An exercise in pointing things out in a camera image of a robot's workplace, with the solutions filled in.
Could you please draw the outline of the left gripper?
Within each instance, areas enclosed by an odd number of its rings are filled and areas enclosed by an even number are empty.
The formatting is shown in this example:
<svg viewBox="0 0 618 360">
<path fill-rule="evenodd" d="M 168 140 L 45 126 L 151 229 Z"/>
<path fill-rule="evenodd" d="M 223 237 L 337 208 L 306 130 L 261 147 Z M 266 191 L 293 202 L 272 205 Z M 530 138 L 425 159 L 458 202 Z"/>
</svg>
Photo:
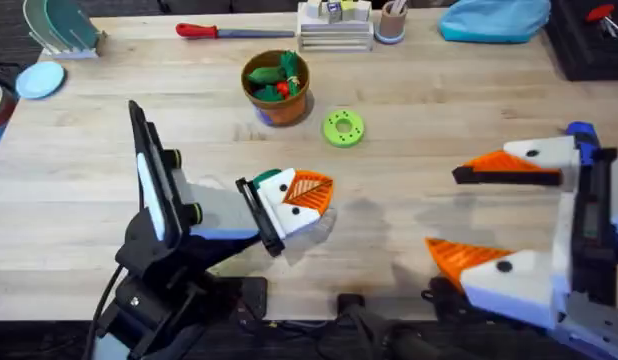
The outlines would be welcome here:
<svg viewBox="0 0 618 360">
<path fill-rule="evenodd" d="M 244 178 L 230 191 L 192 184 L 180 170 L 160 175 L 139 167 L 137 175 L 142 208 L 125 230 L 116 262 L 153 288 L 204 273 L 255 243 L 272 257 L 281 255 L 283 238 L 318 221 L 334 191 L 332 178 L 294 168 L 260 181 L 278 234 L 255 186 Z"/>
</svg>

